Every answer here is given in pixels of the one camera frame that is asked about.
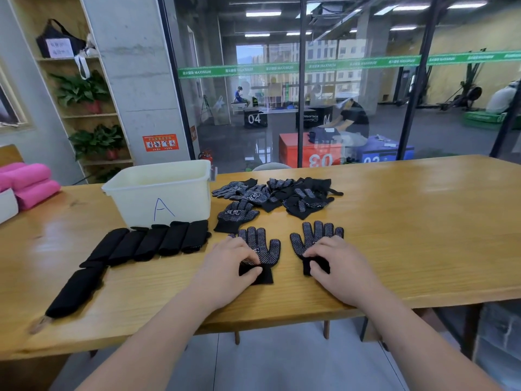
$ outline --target black bag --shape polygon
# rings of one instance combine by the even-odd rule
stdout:
[[[59,30],[55,29],[52,22],[55,22],[58,26],[60,26],[62,31],[60,32]],[[65,27],[63,27],[62,24],[56,19],[49,19],[47,21],[47,25],[45,25],[43,33],[36,38],[36,44],[38,44],[40,52],[42,52],[42,56],[49,58],[50,54],[47,47],[47,42],[45,41],[46,39],[69,39],[70,46],[72,47],[72,51],[75,55],[77,55],[83,48],[87,46],[87,42],[74,37],[70,32],[65,30]]]

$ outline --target pink foam roller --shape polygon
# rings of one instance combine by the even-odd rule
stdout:
[[[19,169],[20,167],[27,166],[25,163],[17,162],[17,163],[11,163],[7,166],[0,167],[0,173],[5,173],[8,171],[13,171],[16,169]]]
[[[60,190],[56,181],[46,180],[15,192],[20,210],[29,210]]]
[[[11,180],[8,177],[5,177],[3,174],[0,174],[0,192],[6,191],[11,188]]]
[[[46,165],[35,163],[16,170],[4,173],[4,176],[11,179],[12,190],[19,191],[32,184],[50,178],[50,169]]]

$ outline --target fire extinguisher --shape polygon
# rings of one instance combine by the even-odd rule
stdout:
[[[210,150],[204,150],[199,154],[199,159],[209,160],[210,163],[213,164],[214,158],[212,157],[212,152]]]

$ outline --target white paper sign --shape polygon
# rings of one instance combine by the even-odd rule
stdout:
[[[47,49],[52,59],[74,57],[69,39],[46,39],[45,42],[47,42]]]

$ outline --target shelving unit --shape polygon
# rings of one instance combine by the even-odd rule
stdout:
[[[125,127],[121,124],[121,119],[112,98],[107,102],[101,103],[102,113],[100,114],[88,113],[87,108],[82,104],[74,104],[69,107],[59,104],[56,99],[58,83],[50,74],[75,75],[78,73],[78,66],[74,58],[44,58],[36,45],[36,37],[43,32],[48,19],[56,19],[72,35],[86,39],[90,29],[81,1],[10,0],[10,2],[29,44],[31,54],[42,73],[45,84],[49,88],[67,136],[80,129],[92,132],[99,124],[104,124],[107,127],[119,124],[124,130]],[[88,56],[85,59],[90,71],[99,71],[105,78],[105,81],[107,81],[101,58],[99,56]],[[79,163],[83,168],[85,177],[91,176],[87,181],[93,183],[96,182],[95,176],[100,173],[111,170],[114,167],[125,168],[133,165],[134,160],[128,149],[127,142],[125,142],[125,147],[119,152],[119,157],[120,159],[118,160],[106,160],[99,155],[94,155],[89,156],[87,159],[81,159]]]

